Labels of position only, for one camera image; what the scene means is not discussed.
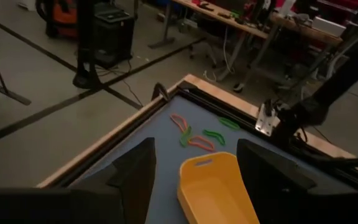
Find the yellow plastic basket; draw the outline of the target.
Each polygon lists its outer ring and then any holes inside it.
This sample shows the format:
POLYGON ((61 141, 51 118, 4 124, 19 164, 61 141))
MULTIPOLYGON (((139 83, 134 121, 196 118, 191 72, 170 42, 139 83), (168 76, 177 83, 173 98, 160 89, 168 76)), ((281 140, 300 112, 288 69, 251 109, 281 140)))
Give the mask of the yellow plastic basket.
POLYGON ((260 224, 237 157, 228 152, 185 160, 177 198, 189 224, 260 224))

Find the pink rubber band upper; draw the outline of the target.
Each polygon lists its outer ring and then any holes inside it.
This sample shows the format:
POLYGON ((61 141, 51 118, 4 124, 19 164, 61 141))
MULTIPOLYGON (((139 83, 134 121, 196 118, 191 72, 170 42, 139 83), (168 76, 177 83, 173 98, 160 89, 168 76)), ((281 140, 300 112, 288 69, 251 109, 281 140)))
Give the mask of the pink rubber band upper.
POLYGON ((185 132, 188 129, 185 118, 178 114, 171 114, 170 119, 180 128, 181 132, 185 132))

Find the silver metal bracket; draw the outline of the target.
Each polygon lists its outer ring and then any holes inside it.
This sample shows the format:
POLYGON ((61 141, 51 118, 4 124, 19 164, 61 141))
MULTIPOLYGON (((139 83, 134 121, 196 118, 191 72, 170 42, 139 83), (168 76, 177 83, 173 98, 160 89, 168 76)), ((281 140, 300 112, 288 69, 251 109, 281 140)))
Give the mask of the silver metal bracket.
POLYGON ((255 129, 267 136, 271 136, 277 123, 277 110, 273 103, 270 100, 262 103, 257 113, 255 129))

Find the wooden workbench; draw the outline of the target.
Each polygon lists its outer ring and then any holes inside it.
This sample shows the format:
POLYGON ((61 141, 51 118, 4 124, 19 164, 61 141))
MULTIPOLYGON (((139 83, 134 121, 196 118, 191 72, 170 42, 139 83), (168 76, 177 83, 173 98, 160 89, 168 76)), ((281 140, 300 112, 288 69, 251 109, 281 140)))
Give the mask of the wooden workbench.
POLYGON ((255 71, 262 56, 264 55, 265 51, 267 50, 269 44, 271 43, 271 40, 273 39, 277 29, 280 26, 284 26, 287 29, 291 29, 291 30, 295 30, 298 31, 299 33, 312 38, 314 40, 318 40, 321 42, 324 42, 325 44, 327 44, 327 47, 319 54, 319 57, 316 59, 315 63, 313 64, 313 66, 310 68, 311 71, 313 71, 316 66, 322 61, 324 54, 330 50, 331 48, 339 45, 342 42, 342 39, 340 37, 335 37, 327 32, 323 32, 321 30, 318 29, 314 29, 314 28, 309 28, 307 26, 297 26, 295 21, 291 20, 291 19, 286 19, 284 17, 278 16, 275 13, 273 13, 270 16, 271 21, 273 22, 273 27, 270 31, 270 33, 265 33, 262 32, 261 30, 258 30, 256 28, 253 28, 250 25, 247 24, 239 24, 237 23, 233 18, 230 19, 225 19, 221 16, 219 16, 219 13, 225 13, 228 14, 229 11, 227 9, 223 9, 219 6, 216 6, 214 4, 211 5, 211 9, 212 11, 209 11, 207 9, 202 9, 200 7, 197 6, 196 3, 194 3, 192 0, 168 0, 167 6, 166 6, 166 11, 165 11, 165 18, 164 18, 164 25, 163 25, 163 32, 162 32, 162 38, 154 43, 154 44, 150 44, 149 47, 151 49, 157 49, 159 47, 162 47, 164 45, 168 45, 174 42, 174 38, 173 37, 169 37, 168 36, 168 25, 170 22, 170 14, 172 11, 172 4, 173 3, 178 3, 182 6, 188 7, 196 12, 199 12, 201 14, 204 14, 206 16, 212 17, 220 22, 225 23, 228 26, 234 27, 238 30, 241 31, 240 34, 240 38, 237 41, 234 51, 232 53, 232 57, 229 60, 226 60, 226 69, 224 72, 222 72, 222 74, 218 75, 216 78, 218 81, 222 81, 224 80, 230 73, 230 69, 232 68, 233 63, 235 62, 239 51, 243 45, 243 42, 245 40, 245 38, 247 37, 247 35, 254 35, 257 37, 261 37, 265 40, 262 48, 259 51, 259 54, 257 55, 257 57, 255 58, 255 60, 252 62, 251 64, 251 70, 255 71))

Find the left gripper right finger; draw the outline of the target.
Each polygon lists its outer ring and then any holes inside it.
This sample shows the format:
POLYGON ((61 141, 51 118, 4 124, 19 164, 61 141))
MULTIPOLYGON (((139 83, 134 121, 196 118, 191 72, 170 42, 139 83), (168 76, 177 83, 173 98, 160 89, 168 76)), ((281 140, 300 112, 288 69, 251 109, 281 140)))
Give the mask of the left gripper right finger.
POLYGON ((298 165, 247 139, 237 142, 242 181, 261 224, 301 224, 301 200, 316 182, 298 165))

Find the black pole stand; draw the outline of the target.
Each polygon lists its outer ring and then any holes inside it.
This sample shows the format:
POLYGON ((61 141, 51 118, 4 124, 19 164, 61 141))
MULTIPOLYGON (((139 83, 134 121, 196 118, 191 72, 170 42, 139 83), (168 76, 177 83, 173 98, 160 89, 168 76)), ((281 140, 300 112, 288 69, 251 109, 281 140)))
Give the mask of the black pole stand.
POLYGON ((101 82, 94 62, 94 1, 77 1, 77 68, 73 84, 81 89, 93 89, 101 82))

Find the black clamp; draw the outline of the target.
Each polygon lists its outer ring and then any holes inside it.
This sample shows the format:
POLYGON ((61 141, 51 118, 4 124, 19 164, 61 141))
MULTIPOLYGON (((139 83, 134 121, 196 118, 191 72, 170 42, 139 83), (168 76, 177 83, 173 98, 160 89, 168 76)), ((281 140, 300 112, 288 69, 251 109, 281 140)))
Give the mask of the black clamp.
POLYGON ((152 93, 152 100, 161 96, 165 101, 170 101, 170 95, 167 89, 159 82, 154 85, 154 90, 152 93))

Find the green rubber band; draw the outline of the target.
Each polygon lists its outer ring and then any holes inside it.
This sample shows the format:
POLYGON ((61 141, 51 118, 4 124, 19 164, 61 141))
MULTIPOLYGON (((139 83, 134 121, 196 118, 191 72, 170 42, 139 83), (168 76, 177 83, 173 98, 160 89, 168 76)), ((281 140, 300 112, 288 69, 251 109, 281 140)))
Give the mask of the green rubber band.
POLYGON ((182 147, 187 147, 188 141, 191 138, 192 128, 188 126, 182 133, 180 137, 180 144, 182 147))
POLYGON ((225 138, 222 134, 215 132, 215 131, 210 131, 207 129, 203 130, 203 134, 205 136, 209 136, 211 138, 214 138, 215 140, 217 140, 218 143, 220 143, 220 145, 225 146, 226 145, 226 141, 225 138))
POLYGON ((237 123, 231 121, 228 118, 219 117, 218 120, 219 120, 219 122, 221 124, 223 124, 224 126, 230 128, 232 130, 239 130, 240 129, 240 126, 237 123))

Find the orange shop vacuum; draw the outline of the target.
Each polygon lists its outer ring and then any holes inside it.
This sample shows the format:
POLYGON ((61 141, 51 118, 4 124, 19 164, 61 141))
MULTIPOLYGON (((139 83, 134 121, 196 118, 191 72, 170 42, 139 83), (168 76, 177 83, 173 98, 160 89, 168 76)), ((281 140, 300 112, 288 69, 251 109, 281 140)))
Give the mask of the orange shop vacuum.
POLYGON ((77 0, 35 0, 37 14, 46 22, 50 38, 77 38, 77 0))

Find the orange rubber band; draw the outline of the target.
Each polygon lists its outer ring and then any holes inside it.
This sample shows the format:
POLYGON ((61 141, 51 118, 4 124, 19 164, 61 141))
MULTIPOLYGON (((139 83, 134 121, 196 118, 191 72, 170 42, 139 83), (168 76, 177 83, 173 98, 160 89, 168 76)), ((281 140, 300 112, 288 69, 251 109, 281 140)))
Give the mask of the orange rubber band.
POLYGON ((193 137, 189 138, 188 144, 191 146, 194 146, 194 147, 201 148, 208 152, 215 151, 214 144, 211 141, 209 141, 201 136, 193 136, 193 137))

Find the white box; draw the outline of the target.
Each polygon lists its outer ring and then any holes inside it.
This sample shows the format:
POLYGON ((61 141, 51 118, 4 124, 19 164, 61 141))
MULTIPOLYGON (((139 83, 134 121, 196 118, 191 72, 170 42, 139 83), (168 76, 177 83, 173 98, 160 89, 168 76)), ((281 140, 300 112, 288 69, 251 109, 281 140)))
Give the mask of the white box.
POLYGON ((315 17, 311 24, 312 28, 326 32, 329 35, 340 37, 342 33, 346 30, 345 26, 337 24, 335 22, 322 19, 321 17, 315 17))

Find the black equipment case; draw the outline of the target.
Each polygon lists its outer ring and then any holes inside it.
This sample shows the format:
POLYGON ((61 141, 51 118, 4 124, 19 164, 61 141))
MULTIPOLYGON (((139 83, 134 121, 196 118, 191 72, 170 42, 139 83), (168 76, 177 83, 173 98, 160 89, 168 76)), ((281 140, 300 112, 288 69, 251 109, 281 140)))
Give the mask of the black equipment case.
POLYGON ((94 5, 95 62, 103 68, 112 68, 132 58, 135 19, 112 3, 94 5))

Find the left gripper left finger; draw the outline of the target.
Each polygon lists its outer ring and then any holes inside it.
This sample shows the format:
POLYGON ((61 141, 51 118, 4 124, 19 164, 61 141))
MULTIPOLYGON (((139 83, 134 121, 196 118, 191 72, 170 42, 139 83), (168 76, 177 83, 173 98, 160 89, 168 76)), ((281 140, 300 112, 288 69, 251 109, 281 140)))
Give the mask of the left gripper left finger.
POLYGON ((145 138, 107 167, 77 181, 72 224, 144 224, 155 180, 155 139, 145 138))

